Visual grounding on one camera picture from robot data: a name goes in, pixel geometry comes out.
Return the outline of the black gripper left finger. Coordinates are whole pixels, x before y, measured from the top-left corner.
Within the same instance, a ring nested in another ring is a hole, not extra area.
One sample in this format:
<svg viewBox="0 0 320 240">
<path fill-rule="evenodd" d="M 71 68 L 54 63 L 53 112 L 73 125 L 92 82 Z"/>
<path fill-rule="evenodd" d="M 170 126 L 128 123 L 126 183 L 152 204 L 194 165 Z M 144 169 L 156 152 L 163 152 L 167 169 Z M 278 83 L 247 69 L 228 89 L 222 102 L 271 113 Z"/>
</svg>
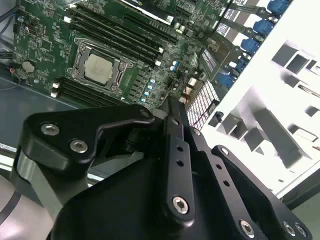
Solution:
<svg viewBox="0 0 320 240">
<path fill-rule="evenodd" d="M 175 101 L 167 98 L 159 113 L 127 104 L 30 115 L 15 171 L 55 223 L 72 198 L 132 164 L 174 150 L 190 154 Z"/>
</svg>

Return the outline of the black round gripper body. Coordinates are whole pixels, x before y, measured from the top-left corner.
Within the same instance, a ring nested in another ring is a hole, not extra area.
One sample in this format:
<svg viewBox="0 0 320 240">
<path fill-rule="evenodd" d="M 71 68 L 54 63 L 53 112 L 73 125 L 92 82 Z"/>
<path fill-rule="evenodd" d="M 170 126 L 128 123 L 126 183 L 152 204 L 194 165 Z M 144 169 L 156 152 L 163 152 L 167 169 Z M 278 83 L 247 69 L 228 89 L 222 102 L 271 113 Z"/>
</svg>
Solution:
<svg viewBox="0 0 320 240">
<path fill-rule="evenodd" d="M 73 197 L 53 240 L 237 240 L 215 185 L 191 172 L 189 151 L 140 160 Z"/>
</svg>

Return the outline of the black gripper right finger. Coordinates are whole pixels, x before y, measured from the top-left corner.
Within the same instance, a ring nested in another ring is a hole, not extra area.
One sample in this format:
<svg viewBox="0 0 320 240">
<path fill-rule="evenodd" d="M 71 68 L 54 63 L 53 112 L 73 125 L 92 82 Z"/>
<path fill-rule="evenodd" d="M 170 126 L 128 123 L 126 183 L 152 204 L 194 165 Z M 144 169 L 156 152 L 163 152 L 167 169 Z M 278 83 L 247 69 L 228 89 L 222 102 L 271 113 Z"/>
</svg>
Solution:
<svg viewBox="0 0 320 240">
<path fill-rule="evenodd" d="M 310 240 L 307 226 L 228 148 L 209 147 L 174 102 L 190 147 L 198 240 Z"/>
</svg>

